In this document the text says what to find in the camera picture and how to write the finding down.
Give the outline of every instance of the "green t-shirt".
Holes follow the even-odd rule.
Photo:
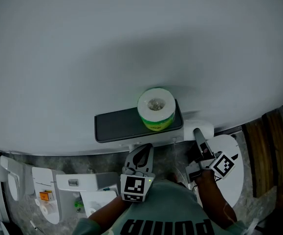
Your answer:
[[[133,203],[104,235],[240,235],[237,222],[223,230],[212,222],[197,203],[195,194],[173,182],[154,183],[144,203]],[[73,235],[99,235],[100,226],[87,218]]]

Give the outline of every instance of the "person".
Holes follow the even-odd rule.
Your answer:
[[[80,219],[73,235],[237,235],[245,227],[222,196],[212,170],[196,178],[196,195],[176,180],[154,183],[146,201],[123,201],[119,195],[89,218]]]

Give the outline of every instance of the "gray floor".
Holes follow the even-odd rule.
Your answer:
[[[254,218],[263,220],[273,211],[276,202],[276,187],[260,199],[253,198],[249,156],[242,132],[236,134],[236,140],[239,144],[244,164],[244,184],[234,210],[238,219],[249,225]],[[153,165],[153,172],[156,174],[155,180],[165,179],[169,172],[174,172],[179,181],[184,183],[185,166],[188,164],[186,152],[191,146],[192,142],[183,142],[155,148]],[[9,156],[17,161],[37,167],[62,170],[66,174],[88,173],[91,169],[96,173],[115,171],[120,174],[127,153],[80,157],[36,157],[12,154],[9,154]],[[36,231],[30,224],[30,220],[33,220],[47,235],[62,235],[71,234],[78,219],[84,217],[84,214],[77,214],[74,218],[65,220],[59,225],[52,225],[45,220],[39,207],[36,206],[34,201],[35,195],[25,196],[24,199],[16,202],[11,196],[7,183],[5,183],[4,188],[10,217],[25,235],[36,234]]]

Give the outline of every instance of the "sticker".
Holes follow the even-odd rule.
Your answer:
[[[124,194],[124,199],[128,201],[142,202],[143,196]]]
[[[145,178],[127,177],[125,184],[125,192],[143,194],[145,188]]]
[[[211,165],[211,169],[222,179],[235,167],[234,161],[225,153],[222,153]]]

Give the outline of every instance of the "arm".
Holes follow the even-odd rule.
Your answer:
[[[90,215],[88,219],[98,223],[101,227],[101,233],[104,233],[130,205],[131,202],[122,200],[122,196],[119,195],[106,206]]]
[[[215,183],[212,170],[204,170],[202,175],[196,178],[195,182],[199,189],[203,209],[213,222],[223,229],[237,222],[234,210],[226,202]]]

